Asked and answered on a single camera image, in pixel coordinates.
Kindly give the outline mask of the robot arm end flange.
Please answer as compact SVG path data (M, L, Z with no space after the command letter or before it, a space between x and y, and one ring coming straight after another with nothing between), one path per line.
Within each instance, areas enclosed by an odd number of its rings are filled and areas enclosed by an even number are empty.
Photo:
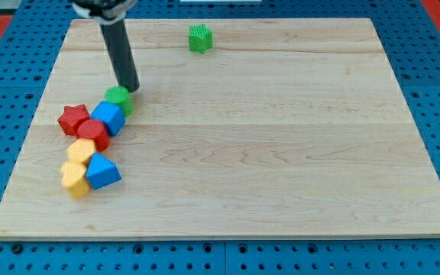
M125 18L138 0L73 0L73 9L85 19L93 19L102 25L111 25Z

